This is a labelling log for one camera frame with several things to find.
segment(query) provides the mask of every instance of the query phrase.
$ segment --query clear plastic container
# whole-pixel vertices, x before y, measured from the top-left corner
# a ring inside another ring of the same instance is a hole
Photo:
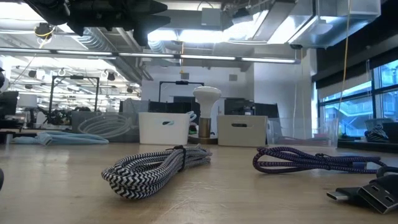
[[[73,111],[72,132],[97,134],[110,142],[139,142],[138,113]]]
[[[337,147],[337,120],[269,118],[267,143],[292,146]]]

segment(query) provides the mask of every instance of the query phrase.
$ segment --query coiled cable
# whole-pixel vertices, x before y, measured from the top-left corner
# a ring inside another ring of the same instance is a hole
[[[160,190],[178,171],[210,162],[212,153],[197,147],[176,146],[118,160],[102,171],[102,178],[124,198],[146,198]]]
[[[253,166],[256,170],[266,174],[282,174],[288,172],[298,172],[311,169],[340,170],[345,172],[359,174],[375,174],[377,169],[358,168],[356,164],[364,164],[373,162],[381,167],[385,167],[380,157],[363,157],[363,156],[328,156],[324,154],[316,154],[315,156],[304,153],[291,147],[273,147],[273,148],[257,148],[257,155],[253,158]],[[267,155],[278,159],[291,162],[267,162],[258,161],[260,157]],[[282,169],[266,169],[264,167],[291,167]]]
[[[78,130],[81,133],[95,134],[106,139],[126,134],[132,128],[134,126],[131,118],[126,118],[119,114],[101,114],[87,119],[78,126]]]

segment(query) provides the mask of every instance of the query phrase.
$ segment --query braided cable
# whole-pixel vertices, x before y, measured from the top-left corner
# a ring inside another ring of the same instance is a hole
[[[373,162],[381,167],[386,165],[380,161],[380,157],[363,156],[328,156],[316,154],[315,156],[304,153],[291,147],[257,148],[257,155],[253,158],[253,166],[256,170],[266,174],[282,174],[311,169],[340,170],[359,174],[375,174],[377,169],[356,168],[355,163]],[[259,161],[260,157],[267,155],[291,162],[266,162]],[[264,167],[291,167],[281,169],[266,169]]]
[[[129,199],[146,198],[160,190],[179,170],[209,163],[211,155],[200,145],[176,146],[171,150],[127,156],[101,175],[118,195]]]

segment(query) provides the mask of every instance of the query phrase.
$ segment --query usb connector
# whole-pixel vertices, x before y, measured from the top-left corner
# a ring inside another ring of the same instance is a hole
[[[378,178],[364,187],[337,188],[326,195],[338,202],[375,208],[381,214],[389,213],[398,208],[398,175],[384,176],[386,172],[397,172],[397,168],[383,167],[377,173]]]
[[[388,175],[372,181],[370,184],[361,187],[358,190],[358,195],[361,196],[368,204],[374,207],[381,214],[385,214],[398,208],[398,198],[393,195],[393,192],[386,188],[393,188],[390,180],[395,179],[398,182],[398,175]]]

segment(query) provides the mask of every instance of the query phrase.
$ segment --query desk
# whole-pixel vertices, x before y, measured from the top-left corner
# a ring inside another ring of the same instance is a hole
[[[176,174],[144,200],[116,195],[101,171],[124,156],[164,146],[0,146],[6,179],[0,223],[397,223],[398,212],[380,215],[338,204],[326,196],[337,187],[367,184],[375,175],[310,170],[267,175],[252,167],[254,148],[211,146],[211,164]],[[398,155],[298,147],[311,154],[377,155],[398,166]]]

